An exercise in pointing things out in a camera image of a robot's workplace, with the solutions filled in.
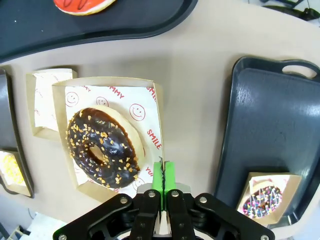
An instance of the donut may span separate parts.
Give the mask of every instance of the donut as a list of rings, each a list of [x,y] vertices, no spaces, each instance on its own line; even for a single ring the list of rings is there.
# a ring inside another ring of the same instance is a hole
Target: donut
[[[282,192],[276,186],[260,188],[243,204],[244,215],[250,218],[262,218],[272,213],[282,200]]]
[[[115,0],[54,0],[54,4],[61,11],[71,15],[90,15],[95,14]]]
[[[116,110],[104,105],[81,109],[66,134],[70,157],[98,184],[119,189],[138,179],[143,145],[137,130]]]

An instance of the white table surface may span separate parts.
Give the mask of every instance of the white table surface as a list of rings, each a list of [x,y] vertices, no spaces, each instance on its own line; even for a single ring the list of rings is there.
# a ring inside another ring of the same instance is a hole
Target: white table surface
[[[74,189],[60,143],[31,133],[25,74],[57,66],[73,67],[79,77],[136,77],[162,85],[165,160],[175,162],[176,181],[191,186],[194,196],[212,192],[225,129],[226,79],[244,55],[298,58],[320,66],[320,29],[237,0],[199,0],[183,23],[159,36],[69,46],[1,64],[13,77],[18,127],[35,199],[9,195],[2,187],[0,193],[64,222],[99,205]],[[298,223],[273,230],[276,238],[298,232],[319,199],[320,188]]]

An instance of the tray handle hole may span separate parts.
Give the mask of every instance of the tray handle hole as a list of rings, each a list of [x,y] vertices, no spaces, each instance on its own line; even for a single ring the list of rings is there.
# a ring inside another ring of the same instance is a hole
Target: tray handle hole
[[[317,73],[306,66],[289,65],[282,68],[284,74],[298,74],[308,79],[313,79]]]

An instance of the floor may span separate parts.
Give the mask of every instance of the floor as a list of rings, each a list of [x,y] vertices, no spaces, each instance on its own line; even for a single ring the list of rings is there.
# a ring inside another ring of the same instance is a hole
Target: floor
[[[276,1],[276,0],[269,0],[266,3],[261,2],[261,0],[239,0],[244,3],[248,4],[254,4],[258,6],[264,6],[264,5],[273,5],[273,6],[284,6],[282,3]],[[299,3],[294,9],[297,9],[299,11],[304,11],[305,9],[314,9],[320,13],[320,0],[304,0],[301,3]],[[318,27],[320,27],[320,18],[309,21],[311,24],[314,24]]]

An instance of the tray handle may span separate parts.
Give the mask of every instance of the tray handle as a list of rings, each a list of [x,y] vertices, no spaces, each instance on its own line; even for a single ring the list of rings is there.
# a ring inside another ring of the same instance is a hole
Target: tray handle
[[[298,72],[297,73],[294,73],[294,72],[293,73],[286,73],[286,72],[283,72],[283,69],[286,66],[302,66],[302,67],[306,67],[308,69],[313,70],[316,73],[316,75],[314,77],[312,77],[312,78],[308,78],[306,76],[304,76],[304,77],[306,77],[308,79],[311,79],[313,81],[320,82],[320,68],[317,65],[315,65],[314,63],[310,62],[310,61],[296,60],[296,59],[285,60],[285,61],[279,61],[277,66],[278,66],[277,70],[279,72],[283,73],[283,74],[300,75],[300,76],[301,76],[301,74],[299,74]]]

